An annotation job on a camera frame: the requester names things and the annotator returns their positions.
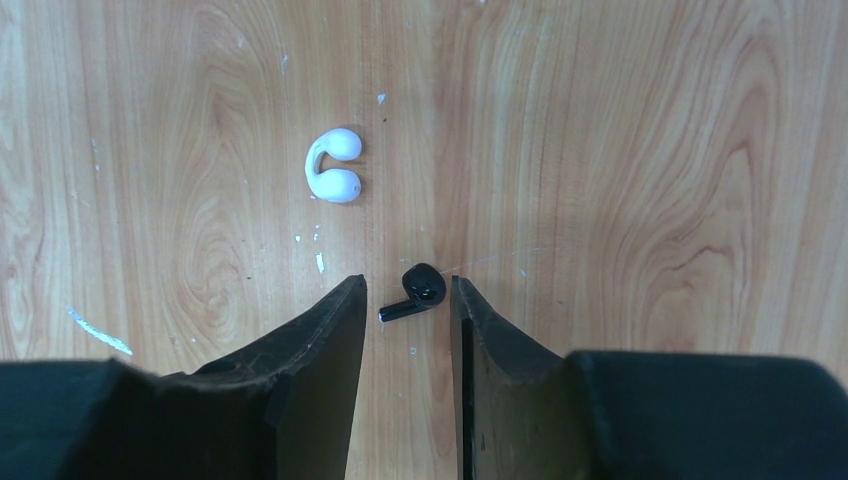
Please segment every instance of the white rounded earbud tip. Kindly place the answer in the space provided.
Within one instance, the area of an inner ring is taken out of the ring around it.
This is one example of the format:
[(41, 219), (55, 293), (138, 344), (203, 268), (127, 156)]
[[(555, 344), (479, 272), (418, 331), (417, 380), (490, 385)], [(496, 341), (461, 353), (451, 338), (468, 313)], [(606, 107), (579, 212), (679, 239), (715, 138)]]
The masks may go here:
[(332, 203), (352, 202), (362, 191), (359, 177), (341, 168), (331, 168), (321, 173), (310, 187), (316, 197)]
[(327, 154), (340, 162), (357, 158), (362, 153), (362, 140), (347, 128), (334, 128), (321, 136), (321, 145)]

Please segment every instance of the wood grain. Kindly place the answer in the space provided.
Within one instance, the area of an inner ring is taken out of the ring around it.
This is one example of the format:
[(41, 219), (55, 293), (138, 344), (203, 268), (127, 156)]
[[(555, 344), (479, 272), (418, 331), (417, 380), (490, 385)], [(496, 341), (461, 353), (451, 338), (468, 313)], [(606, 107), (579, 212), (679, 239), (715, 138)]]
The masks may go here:
[[(423, 261), (559, 354), (848, 379), (846, 45), (838, 0), (0, 0), (0, 358), (191, 371)], [(349, 478), (454, 474), (447, 320), (372, 315)]]

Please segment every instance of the white bulb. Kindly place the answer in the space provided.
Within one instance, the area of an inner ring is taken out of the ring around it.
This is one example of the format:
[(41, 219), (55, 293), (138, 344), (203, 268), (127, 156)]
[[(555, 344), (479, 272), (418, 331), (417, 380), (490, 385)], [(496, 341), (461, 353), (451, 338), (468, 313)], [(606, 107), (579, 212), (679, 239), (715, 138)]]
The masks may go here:
[(321, 157), (329, 154), (347, 162), (362, 153), (362, 140), (346, 128), (334, 128), (318, 137), (306, 155), (306, 181), (316, 197), (332, 203), (352, 202), (362, 191), (359, 177), (350, 170), (331, 168), (319, 173)]

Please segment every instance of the black knob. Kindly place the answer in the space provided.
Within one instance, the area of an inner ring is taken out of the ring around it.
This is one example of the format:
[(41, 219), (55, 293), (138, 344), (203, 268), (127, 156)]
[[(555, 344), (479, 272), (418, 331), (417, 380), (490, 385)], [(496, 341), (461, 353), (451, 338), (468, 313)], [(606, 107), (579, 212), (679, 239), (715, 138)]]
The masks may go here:
[(401, 283), (409, 295), (409, 300), (381, 308), (378, 314), (381, 322), (390, 322), (429, 310), (442, 303), (448, 289), (442, 274), (426, 263), (419, 263), (410, 268), (403, 274)]

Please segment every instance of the black object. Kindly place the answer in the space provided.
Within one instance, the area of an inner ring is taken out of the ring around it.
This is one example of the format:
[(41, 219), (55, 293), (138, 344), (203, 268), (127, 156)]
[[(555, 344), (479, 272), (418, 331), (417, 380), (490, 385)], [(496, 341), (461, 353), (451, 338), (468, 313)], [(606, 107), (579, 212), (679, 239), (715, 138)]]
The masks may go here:
[(848, 399), (805, 360), (560, 358), (451, 289), (459, 478), (848, 478)]
[(426, 263), (419, 263), (407, 270), (401, 283), (409, 295), (409, 300), (381, 308), (378, 314), (381, 322), (390, 322), (429, 310), (442, 303), (448, 289), (442, 274)]
[(343, 479), (366, 313), (352, 276), (192, 375), (0, 364), (0, 478)]

